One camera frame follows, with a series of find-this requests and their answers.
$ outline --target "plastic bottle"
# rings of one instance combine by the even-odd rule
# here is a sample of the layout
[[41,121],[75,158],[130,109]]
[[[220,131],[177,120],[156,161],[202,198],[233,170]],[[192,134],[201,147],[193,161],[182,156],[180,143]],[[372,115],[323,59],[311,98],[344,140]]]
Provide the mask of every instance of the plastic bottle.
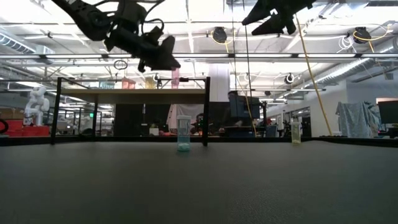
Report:
[[292,128],[292,143],[301,144],[300,123],[291,122],[291,128]]
[[178,151],[189,151],[191,149],[190,129],[191,116],[177,116]]

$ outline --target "ceiling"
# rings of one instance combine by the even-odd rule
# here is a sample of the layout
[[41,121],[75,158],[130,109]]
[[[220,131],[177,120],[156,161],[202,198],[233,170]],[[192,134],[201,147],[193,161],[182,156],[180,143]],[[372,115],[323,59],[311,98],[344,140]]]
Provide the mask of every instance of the ceiling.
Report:
[[[94,4],[100,0],[86,0]],[[318,1],[312,9],[303,9],[297,16],[300,20],[304,35],[305,45],[309,53],[350,53],[355,49],[357,52],[369,50],[368,44],[353,44],[348,49],[342,49],[341,41],[347,33],[353,33],[355,27],[366,27],[372,37],[380,37],[388,33],[384,38],[373,42],[375,50],[381,42],[390,39],[395,35],[398,26],[395,24],[397,18],[396,7],[366,7],[369,1],[344,1],[347,4],[329,3]],[[147,17],[149,19],[161,18],[165,22],[164,33],[174,35],[177,39],[174,53],[198,53],[209,54],[219,53],[301,53],[302,44],[298,31],[290,36],[263,35],[252,36],[251,31],[259,23],[247,27],[241,25],[246,15],[251,10],[255,1],[247,1],[243,6],[242,2],[235,1],[232,8],[231,1],[225,0],[166,0],[156,7]],[[29,45],[44,45],[54,51],[55,54],[120,54],[122,50],[113,49],[107,52],[102,42],[94,42],[86,38],[81,30],[67,13],[61,10],[50,0],[0,0],[0,32],[7,32],[15,35],[19,41]],[[148,10],[153,4],[142,3]],[[110,2],[100,7],[102,11],[113,11],[117,7],[116,2]],[[156,24],[146,24],[144,30],[151,30]],[[215,27],[224,27],[229,35],[229,44],[217,44],[211,38],[212,30]],[[17,52],[7,47],[0,47],[1,54],[16,54]],[[30,63],[20,60],[9,60],[9,63],[23,66]],[[80,65],[62,68],[55,72],[53,78],[59,76],[76,78],[110,78],[106,66],[113,74],[118,72],[111,66],[113,60],[107,62],[98,60],[79,60],[91,64],[90,66]],[[48,72],[56,71],[65,60],[56,60],[53,65],[46,65]],[[180,76],[200,77],[208,73],[206,61],[181,61]],[[314,74],[318,74],[335,63],[322,62],[310,63]],[[308,80],[308,67],[304,61],[300,62],[237,62],[236,66],[231,63],[231,74],[239,76],[243,85],[247,85],[244,78],[250,70],[253,76],[252,86],[259,87],[280,87],[284,85],[284,77],[288,73],[302,77],[296,82]],[[44,66],[30,66],[32,72],[44,75]],[[142,84],[142,76],[153,76],[153,72],[141,74],[135,65],[130,65],[126,73],[127,77],[135,79]],[[161,71],[162,77],[171,77],[170,71]],[[234,86],[234,79],[231,79],[231,86]],[[194,83],[185,84],[189,87],[197,87]]]

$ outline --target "black robotic arm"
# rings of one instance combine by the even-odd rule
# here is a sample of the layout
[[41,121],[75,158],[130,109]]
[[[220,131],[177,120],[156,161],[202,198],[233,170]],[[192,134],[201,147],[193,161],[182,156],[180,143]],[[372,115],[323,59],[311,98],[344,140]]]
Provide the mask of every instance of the black robotic arm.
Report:
[[[147,14],[164,0],[159,0],[147,12],[145,8],[132,0],[104,0],[91,5],[82,0],[52,0],[63,9],[76,23],[79,29],[93,41],[104,41],[107,50],[118,47],[140,59],[139,71],[144,67],[152,70],[174,70],[180,64],[172,55],[175,38],[167,37],[159,46],[159,38],[164,34],[157,26],[148,33],[140,35],[139,26],[146,22]],[[97,6],[107,2],[118,2],[114,12],[103,12]]]

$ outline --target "white robot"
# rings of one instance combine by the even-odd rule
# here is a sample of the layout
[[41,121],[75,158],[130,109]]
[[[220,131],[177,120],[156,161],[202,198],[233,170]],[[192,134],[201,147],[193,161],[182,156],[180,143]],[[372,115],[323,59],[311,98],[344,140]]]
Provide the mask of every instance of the white robot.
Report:
[[43,125],[43,112],[50,109],[50,102],[44,98],[44,93],[47,89],[43,86],[33,88],[30,92],[29,102],[26,104],[24,111],[24,126],[30,126],[33,124],[33,116],[36,116],[36,126]]

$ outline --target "screen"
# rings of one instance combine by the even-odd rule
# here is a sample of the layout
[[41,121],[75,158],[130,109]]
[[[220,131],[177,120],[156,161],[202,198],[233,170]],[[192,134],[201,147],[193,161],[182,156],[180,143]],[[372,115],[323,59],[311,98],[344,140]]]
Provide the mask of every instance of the screen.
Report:
[[[256,97],[249,97],[249,106],[252,119],[260,118],[260,99]],[[231,105],[231,117],[234,118],[250,118],[246,97],[245,96],[230,96],[229,103]]]
[[398,101],[379,102],[382,124],[398,123]]

